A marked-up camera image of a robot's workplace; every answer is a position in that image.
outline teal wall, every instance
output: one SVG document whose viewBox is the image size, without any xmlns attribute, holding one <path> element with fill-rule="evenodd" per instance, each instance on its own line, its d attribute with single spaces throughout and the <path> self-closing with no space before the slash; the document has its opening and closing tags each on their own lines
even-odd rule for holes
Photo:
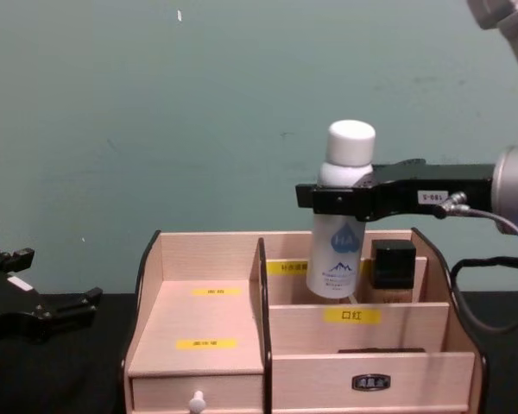
<svg viewBox="0 0 518 414">
<path fill-rule="evenodd" d="M 128 292 L 155 229 L 307 229 L 294 185 L 341 118 L 379 163 L 494 162 L 518 67 L 462 0 L 0 0 L 0 247 L 36 249 L 44 292 Z M 370 227 L 411 226 L 450 262 L 518 254 L 475 219 Z"/>
</svg>

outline white bottle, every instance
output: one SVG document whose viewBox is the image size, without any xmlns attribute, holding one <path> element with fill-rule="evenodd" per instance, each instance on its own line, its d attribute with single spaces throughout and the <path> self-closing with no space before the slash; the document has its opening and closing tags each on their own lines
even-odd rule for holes
<svg viewBox="0 0 518 414">
<path fill-rule="evenodd" d="M 333 123 L 317 184 L 351 187 L 371 173 L 375 138 L 376 132 L 368 123 Z M 364 229 L 365 223 L 352 216 L 314 215 L 306 277 L 309 290 L 323 298 L 345 298 L 355 292 Z"/>
</svg>

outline black table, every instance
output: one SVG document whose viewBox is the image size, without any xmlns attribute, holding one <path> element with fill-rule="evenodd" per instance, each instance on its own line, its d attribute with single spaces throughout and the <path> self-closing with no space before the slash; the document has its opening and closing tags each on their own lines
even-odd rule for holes
<svg viewBox="0 0 518 414">
<path fill-rule="evenodd" d="M 486 321 L 518 317 L 518 292 L 471 292 L 467 298 Z M 124 412 L 118 367 L 134 303 L 134 295 L 104 295 L 90 329 L 39 345 L 1 341 L 0 414 Z M 478 336 L 490 361 L 486 413 L 518 414 L 518 331 Z"/>
</svg>

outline wooden organizer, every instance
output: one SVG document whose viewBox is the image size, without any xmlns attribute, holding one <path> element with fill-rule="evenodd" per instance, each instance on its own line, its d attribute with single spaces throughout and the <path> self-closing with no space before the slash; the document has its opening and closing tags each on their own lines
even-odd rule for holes
<svg viewBox="0 0 518 414">
<path fill-rule="evenodd" d="M 187 414 L 196 391 L 203 414 L 481 412 L 485 359 L 437 248 L 416 229 L 367 232 L 357 295 L 372 241 L 405 239 L 417 249 L 413 303 L 349 304 L 307 290 L 310 238 L 157 232 L 123 361 L 127 412 Z M 352 387 L 371 373 L 390 376 L 390 387 Z"/>
</svg>

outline yellow sticker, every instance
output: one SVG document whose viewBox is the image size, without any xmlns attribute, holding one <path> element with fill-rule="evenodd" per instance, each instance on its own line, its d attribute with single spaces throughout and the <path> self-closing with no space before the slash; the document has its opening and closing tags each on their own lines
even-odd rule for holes
<svg viewBox="0 0 518 414">
<path fill-rule="evenodd" d="M 193 296 L 218 296 L 218 295 L 239 295 L 240 289 L 238 288 L 216 288 L 216 289 L 194 289 L 192 291 Z"/>
<path fill-rule="evenodd" d="M 365 308 L 326 308 L 325 322 L 340 323 L 380 323 L 381 312 L 379 309 Z"/>
<path fill-rule="evenodd" d="M 236 339 L 180 339 L 176 342 L 177 349 L 228 349 L 237 346 Z"/>
<path fill-rule="evenodd" d="M 306 261 L 269 261 L 267 263 L 267 274 L 306 274 Z"/>
</svg>

